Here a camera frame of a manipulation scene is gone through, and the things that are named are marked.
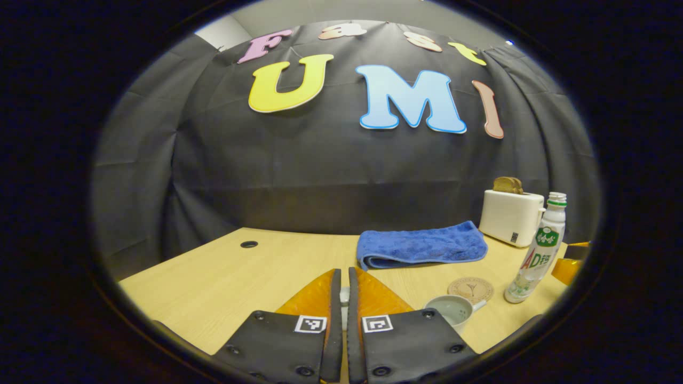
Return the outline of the white toaster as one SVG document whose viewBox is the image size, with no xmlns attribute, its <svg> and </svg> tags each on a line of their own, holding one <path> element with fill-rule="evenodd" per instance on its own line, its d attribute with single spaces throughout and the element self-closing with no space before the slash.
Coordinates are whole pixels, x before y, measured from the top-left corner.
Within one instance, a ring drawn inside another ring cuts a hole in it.
<svg viewBox="0 0 683 384">
<path fill-rule="evenodd" d="M 509 245 L 527 247 L 545 212 L 544 201 L 538 194 L 485 190 L 479 230 Z"/>
</svg>

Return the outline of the blue towel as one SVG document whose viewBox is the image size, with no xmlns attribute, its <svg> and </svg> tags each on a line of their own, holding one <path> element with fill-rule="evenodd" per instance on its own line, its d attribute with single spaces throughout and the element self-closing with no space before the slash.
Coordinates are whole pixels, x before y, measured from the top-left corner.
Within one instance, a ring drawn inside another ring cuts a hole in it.
<svg viewBox="0 0 683 384">
<path fill-rule="evenodd" d="M 488 245 L 472 221 L 446 228 L 364 231 L 356 246 L 362 270 L 422 264 L 457 264 L 483 259 Z"/>
</svg>

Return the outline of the white plastic water bottle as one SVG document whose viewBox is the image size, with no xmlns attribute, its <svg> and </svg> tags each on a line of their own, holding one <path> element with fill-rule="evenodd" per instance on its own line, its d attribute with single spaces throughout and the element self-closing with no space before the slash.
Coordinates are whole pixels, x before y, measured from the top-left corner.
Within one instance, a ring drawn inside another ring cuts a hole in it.
<svg viewBox="0 0 683 384">
<path fill-rule="evenodd" d="M 509 303 L 525 301 L 549 270 L 566 230 L 567 195 L 550 192 L 544 212 L 527 255 L 510 286 L 504 292 Z"/>
</svg>

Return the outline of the round wooden coaster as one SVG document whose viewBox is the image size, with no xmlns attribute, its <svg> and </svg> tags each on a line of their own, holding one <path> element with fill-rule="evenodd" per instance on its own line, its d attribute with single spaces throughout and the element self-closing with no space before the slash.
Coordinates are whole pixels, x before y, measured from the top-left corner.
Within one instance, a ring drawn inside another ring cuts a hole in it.
<svg viewBox="0 0 683 384">
<path fill-rule="evenodd" d="M 495 293 L 493 285 L 483 278 L 463 277 L 451 282 L 447 294 L 459 295 L 468 299 L 471 304 L 490 301 Z"/>
</svg>

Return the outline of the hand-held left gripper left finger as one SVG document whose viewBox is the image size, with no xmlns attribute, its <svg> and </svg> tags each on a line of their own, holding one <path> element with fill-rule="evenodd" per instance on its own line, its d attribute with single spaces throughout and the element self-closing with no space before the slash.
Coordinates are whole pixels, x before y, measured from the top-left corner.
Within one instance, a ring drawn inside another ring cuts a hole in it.
<svg viewBox="0 0 683 384">
<path fill-rule="evenodd" d="M 341 270 L 313 279 L 276 311 L 256 310 L 215 360 L 269 384 L 335 384 L 342 365 Z"/>
</svg>

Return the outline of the white teacup lid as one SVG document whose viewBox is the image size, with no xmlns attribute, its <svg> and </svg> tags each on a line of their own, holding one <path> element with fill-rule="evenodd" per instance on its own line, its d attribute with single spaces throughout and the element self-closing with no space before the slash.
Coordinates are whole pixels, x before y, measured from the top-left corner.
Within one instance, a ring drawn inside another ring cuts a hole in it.
<svg viewBox="0 0 683 384">
<path fill-rule="evenodd" d="M 339 303 L 341 311 L 341 327 L 342 331 L 344 332 L 348 330 L 348 309 L 350 305 L 350 298 L 351 288 L 349 286 L 342 287 L 339 293 Z"/>
</svg>

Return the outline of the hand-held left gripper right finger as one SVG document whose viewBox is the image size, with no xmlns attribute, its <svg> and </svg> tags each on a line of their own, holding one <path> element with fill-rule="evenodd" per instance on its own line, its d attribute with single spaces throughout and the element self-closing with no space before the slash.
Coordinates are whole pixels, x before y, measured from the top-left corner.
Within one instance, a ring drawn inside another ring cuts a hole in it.
<svg viewBox="0 0 683 384">
<path fill-rule="evenodd" d="M 350 384 L 424 384 L 476 358 L 437 309 L 413 309 L 361 268 L 348 272 Z"/>
</svg>

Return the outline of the white ceramic teacup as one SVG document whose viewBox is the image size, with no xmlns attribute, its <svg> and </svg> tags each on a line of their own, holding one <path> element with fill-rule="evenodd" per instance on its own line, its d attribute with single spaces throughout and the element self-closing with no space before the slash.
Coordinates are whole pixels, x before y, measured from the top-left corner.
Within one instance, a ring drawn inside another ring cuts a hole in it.
<svg viewBox="0 0 683 384">
<path fill-rule="evenodd" d="M 436 309 L 447 323 L 461 334 L 473 314 L 487 304 L 486 300 L 471 303 L 469 299 L 459 295 L 441 295 L 429 300 L 423 309 Z"/>
</svg>

